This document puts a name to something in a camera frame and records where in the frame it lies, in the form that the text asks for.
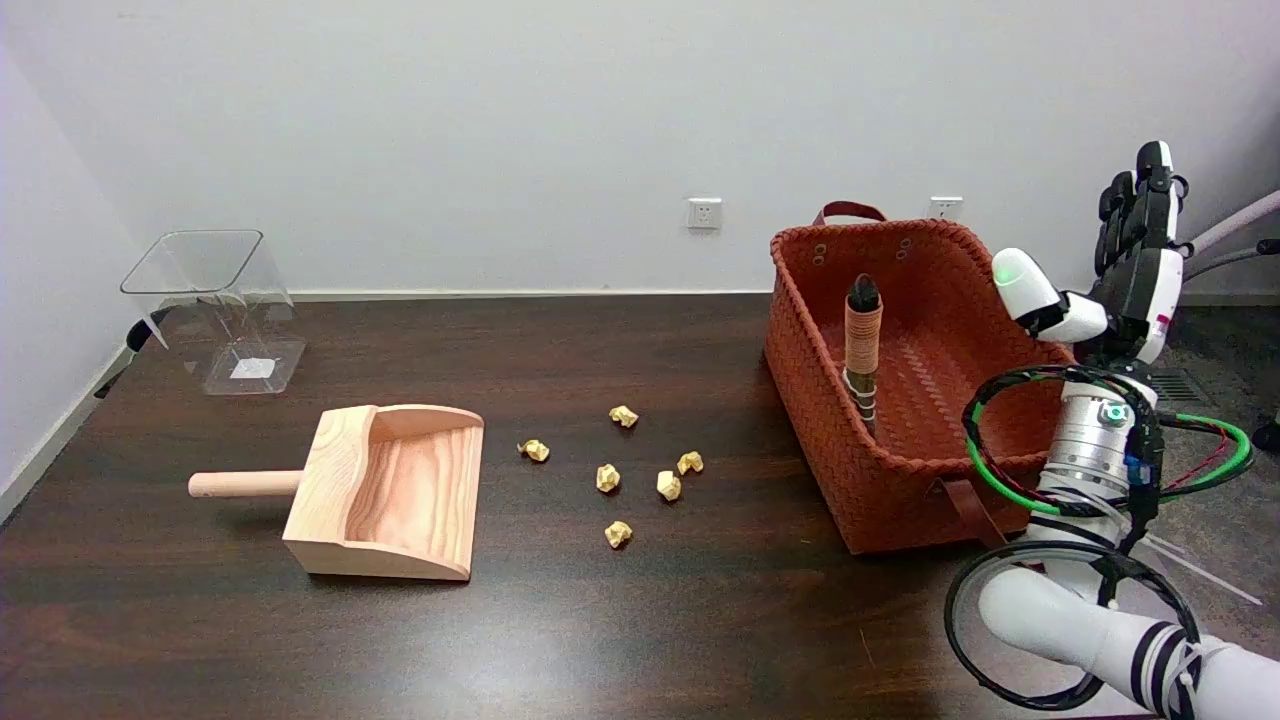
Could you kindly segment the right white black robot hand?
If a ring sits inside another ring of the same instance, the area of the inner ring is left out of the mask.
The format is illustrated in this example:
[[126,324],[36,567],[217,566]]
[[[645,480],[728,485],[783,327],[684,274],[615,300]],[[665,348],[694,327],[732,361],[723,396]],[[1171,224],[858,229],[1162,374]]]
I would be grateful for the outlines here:
[[1181,292],[1178,218],[1187,190],[1169,145],[1142,145],[1134,169],[1100,193],[1091,290],[1059,290],[1029,254],[1004,249],[991,270],[1007,314],[1032,338],[1071,345],[1087,363],[1153,363]]

